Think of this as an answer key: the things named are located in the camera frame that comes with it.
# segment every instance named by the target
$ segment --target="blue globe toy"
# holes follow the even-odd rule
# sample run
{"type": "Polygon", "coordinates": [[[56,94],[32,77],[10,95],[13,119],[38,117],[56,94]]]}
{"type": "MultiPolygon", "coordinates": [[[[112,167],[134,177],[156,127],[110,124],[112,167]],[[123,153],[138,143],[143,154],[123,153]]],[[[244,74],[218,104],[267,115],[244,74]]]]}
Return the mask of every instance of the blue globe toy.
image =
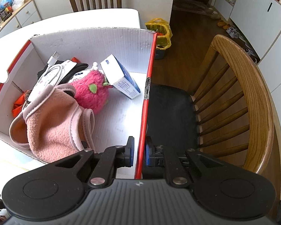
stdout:
{"type": "Polygon", "coordinates": [[[11,5],[12,3],[13,3],[13,0],[2,0],[1,2],[0,2],[0,7],[2,8],[2,9],[4,9],[4,4],[5,3],[7,3],[7,2],[9,2],[9,4],[11,5]]]}

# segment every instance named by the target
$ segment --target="yellow plastic bag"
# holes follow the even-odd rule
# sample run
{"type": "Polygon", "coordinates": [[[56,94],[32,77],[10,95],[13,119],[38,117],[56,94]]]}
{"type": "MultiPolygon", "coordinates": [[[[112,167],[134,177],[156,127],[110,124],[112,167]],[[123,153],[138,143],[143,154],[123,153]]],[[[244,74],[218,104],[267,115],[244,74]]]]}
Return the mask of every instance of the yellow plastic bag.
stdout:
{"type": "Polygon", "coordinates": [[[163,19],[156,18],[145,23],[147,29],[160,32],[164,35],[157,36],[156,48],[166,50],[171,46],[171,37],[173,36],[170,25],[163,19]]]}

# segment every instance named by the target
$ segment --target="white cabinet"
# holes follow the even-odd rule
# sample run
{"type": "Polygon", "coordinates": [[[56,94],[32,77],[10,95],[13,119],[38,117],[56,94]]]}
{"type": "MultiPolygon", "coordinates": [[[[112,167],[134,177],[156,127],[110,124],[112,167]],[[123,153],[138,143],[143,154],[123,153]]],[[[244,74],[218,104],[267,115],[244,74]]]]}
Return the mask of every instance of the white cabinet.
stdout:
{"type": "Polygon", "coordinates": [[[281,4],[276,0],[236,0],[230,18],[262,58],[281,31],[281,4]]]}
{"type": "Polygon", "coordinates": [[[12,18],[5,26],[4,28],[0,31],[0,38],[13,32],[16,31],[17,29],[21,28],[19,25],[16,17],[12,18]]]}
{"type": "Polygon", "coordinates": [[[36,8],[34,6],[33,1],[31,1],[21,11],[17,13],[17,19],[20,25],[22,26],[35,12],[36,8]]]}
{"type": "Polygon", "coordinates": [[[281,84],[281,34],[258,64],[270,92],[281,84]]]}
{"type": "Polygon", "coordinates": [[[27,19],[27,21],[22,25],[22,27],[36,23],[40,20],[41,20],[41,18],[39,17],[39,14],[37,12],[35,12],[33,15],[30,16],[29,19],[27,19]]]}
{"type": "Polygon", "coordinates": [[[248,30],[250,29],[248,23],[253,20],[251,0],[236,0],[230,18],[243,34],[247,36],[246,34],[248,34],[248,30]]]}

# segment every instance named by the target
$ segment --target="plastic bag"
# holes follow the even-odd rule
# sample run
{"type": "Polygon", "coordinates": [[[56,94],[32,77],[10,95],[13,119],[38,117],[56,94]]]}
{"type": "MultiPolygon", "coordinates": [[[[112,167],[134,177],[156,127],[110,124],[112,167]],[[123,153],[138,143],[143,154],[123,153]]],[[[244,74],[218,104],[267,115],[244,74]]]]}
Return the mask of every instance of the plastic bag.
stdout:
{"type": "Polygon", "coordinates": [[[171,37],[173,36],[170,25],[163,19],[156,18],[145,23],[148,30],[159,32],[163,35],[157,36],[156,48],[159,50],[168,49],[171,44],[171,37]]]}
{"type": "Polygon", "coordinates": [[[24,0],[13,0],[13,4],[12,4],[11,8],[15,11],[23,4],[24,4],[24,0]]]}

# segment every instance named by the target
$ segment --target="black cloth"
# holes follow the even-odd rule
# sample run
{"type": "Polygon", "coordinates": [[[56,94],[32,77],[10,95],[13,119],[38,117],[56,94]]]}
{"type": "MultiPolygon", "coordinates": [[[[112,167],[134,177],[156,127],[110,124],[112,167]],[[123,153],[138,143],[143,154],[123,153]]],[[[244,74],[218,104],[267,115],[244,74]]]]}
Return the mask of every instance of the black cloth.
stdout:
{"type": "MultiPolygon", "coordinates": [[[[63,63],[63,61],[57,60],[57,62],[55,64],[61,64],[63,63]]],[[[39,79],[42,74],[46,71],[48,66],[45,66],[43,70],[39,71],[37,73],[37,79],[39,79]]],[[[62,84],[66,84],[67,82],[69,82],[69,80],[78,72],[85,70],[88,67],[88,64],[86,63],[77,63],[70,72],[68,72],[68,74],[60,81],[60,83],[58,85],[62,85],[62,84]]]]}

